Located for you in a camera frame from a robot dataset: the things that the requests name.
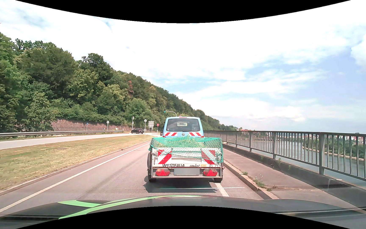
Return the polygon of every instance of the trailer tail light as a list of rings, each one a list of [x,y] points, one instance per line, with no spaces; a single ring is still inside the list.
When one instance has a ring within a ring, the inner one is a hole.
[[[205,169],[203,171],[203,174],[205,176],[216,176],[218,174],[217,170],[216,169]]]
[[[156,176],[168,176],[170,171],[168,169],[156,169]]]

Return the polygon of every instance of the stone wall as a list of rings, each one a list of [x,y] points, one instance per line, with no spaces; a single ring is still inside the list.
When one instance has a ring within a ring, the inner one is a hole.
[[[54,131],[107,130],[106,123],[83,122],[67,119],[58,119],[56,122],[52,123],[52,127]],[[131,131],[131,127],[129,126],[111,125],[111,123],[109,123],[108,125],[108,130],[122,130],[122,129],[125,132]]]

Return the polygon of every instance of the cargo net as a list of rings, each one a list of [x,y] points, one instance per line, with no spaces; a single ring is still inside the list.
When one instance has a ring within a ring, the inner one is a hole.
[[[149,151],[153,149],[160,156],[179,156],[184,158],[197,158],[206,161],[209,165],[222,163],[221,138],[152,138]]]

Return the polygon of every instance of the license plate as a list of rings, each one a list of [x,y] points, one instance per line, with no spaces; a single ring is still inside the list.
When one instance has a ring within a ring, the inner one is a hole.
[[[200,168],[175,168],[173,175],[175,175],[175,176],[199,176]]]

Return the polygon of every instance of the dry grass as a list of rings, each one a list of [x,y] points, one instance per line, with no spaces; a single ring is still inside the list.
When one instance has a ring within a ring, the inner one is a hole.
[[[0,150],[0,191],[151,138],[121,136]]]

